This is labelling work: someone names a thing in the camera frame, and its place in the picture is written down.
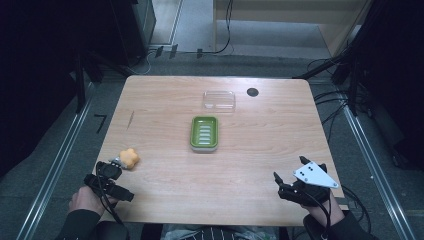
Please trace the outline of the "orange flower-shaped soap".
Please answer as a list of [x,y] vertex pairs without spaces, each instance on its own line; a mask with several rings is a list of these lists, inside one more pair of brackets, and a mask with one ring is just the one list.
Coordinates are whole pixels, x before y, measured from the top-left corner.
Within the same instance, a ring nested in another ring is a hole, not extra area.
[[133,148],[128,148],[119,153],[119,159],[125,169],[132,169],[140,157]]

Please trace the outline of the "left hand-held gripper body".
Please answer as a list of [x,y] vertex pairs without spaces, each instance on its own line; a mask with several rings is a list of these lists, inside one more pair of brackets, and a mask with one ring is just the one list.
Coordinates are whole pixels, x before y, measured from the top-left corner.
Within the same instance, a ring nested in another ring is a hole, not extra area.
[[84,183],[99,197],[108,195],[120,201],[131,202],[134,194],[115,183],[121,174],[122,169],[118,164],[97,162],[95,173],[87,174]]

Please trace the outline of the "clear plastic lid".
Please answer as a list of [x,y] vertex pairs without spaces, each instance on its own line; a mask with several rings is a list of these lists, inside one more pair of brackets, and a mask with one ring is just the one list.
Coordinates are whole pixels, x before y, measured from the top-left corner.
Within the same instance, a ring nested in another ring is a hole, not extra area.
[[206,91],[203,94],[202,108],[214,113],[234,112],[236,108],[235,93],[232,91]]

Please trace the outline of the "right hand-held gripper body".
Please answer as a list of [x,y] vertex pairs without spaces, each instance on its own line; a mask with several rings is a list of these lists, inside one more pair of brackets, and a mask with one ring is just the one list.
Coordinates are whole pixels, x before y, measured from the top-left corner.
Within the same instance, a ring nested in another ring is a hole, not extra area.
[[311,161],[293,172],[296,181],[279,187],[278,195],[304,206],[318,206],[329,199],[331,189],[337,189],[339,184],[327,173],[325,164]]

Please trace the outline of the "light wooden furniture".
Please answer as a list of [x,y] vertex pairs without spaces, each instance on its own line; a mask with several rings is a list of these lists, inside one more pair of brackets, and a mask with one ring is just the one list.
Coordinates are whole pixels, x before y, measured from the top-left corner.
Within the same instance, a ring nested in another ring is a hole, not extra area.
[[342,52],[373,0],[233,0],[232,19],[318,24],[331,56]]

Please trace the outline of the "black cabinet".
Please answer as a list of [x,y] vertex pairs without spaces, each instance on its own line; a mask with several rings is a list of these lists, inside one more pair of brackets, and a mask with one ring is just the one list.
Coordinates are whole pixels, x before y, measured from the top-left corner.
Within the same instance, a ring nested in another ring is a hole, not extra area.
[[152,0],[110,0],[122,45],[120,62],[145,58],[156,25]]

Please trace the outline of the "black stand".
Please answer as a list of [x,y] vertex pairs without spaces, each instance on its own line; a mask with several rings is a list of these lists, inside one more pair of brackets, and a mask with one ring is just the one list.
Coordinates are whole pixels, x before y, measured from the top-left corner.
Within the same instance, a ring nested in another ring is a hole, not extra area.
[[341,85],[349,79],[347,106],[351,113],[357,116],[356,100],[359,84],[359,57],[364,41],[365,35],[358,33],[353,41],[336,57],[327,59],[319,66],[312,70],[308,70],[306,73],[294,76],[294,79],[308,80],[335,66],[336,70],[332,74],[331,81],[336,85]]

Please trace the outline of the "person's striped clothing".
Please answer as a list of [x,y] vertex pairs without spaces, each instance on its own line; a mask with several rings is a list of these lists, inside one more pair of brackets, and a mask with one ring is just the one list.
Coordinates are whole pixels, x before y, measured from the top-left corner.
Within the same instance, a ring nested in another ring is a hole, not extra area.
[[165,224],[160,240],[279,240],[277,227]]

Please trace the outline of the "metal floor rail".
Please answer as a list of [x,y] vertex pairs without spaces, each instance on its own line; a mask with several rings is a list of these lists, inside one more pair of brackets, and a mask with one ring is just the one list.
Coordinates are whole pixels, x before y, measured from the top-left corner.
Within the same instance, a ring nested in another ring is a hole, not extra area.
[[44,215],[45,209],[51,199],[63,168],[73,149],[74,143],[87,117],[95,91],[96,85],[94,83],[89,83],[85,93],[86,102],[83,104],[80,112],[77,113],[73,118],[65,138],[62,141],[54,161],[43,181],[43,184],[41,185],[40,190],[38,191],[38,194],[33,201],[31,208],[29,209],[25,221],[21,226],[16,240],[32,240],[39,222]]
[[345,108],[343,112],[400,240],[418,240],[403,207],[379,164],[360,120],[348,108]]

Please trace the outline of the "green soap dish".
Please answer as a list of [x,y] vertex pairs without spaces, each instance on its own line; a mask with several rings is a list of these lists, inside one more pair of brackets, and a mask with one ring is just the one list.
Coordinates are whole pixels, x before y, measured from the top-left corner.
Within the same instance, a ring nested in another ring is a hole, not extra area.
[[213,116],[196,116],[192,119],[190,146],[195,152],[209,153],[218,147],[218,120]]

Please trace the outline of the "person's left hand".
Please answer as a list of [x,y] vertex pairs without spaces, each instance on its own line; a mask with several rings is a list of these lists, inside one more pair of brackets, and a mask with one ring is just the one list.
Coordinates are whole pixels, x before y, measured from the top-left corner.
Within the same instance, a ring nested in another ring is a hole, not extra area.
[[90,187],[81,187],[75,192],[68,204],[68,212],[88,210],[102,216],[106,210],[104,200],[97,196]]

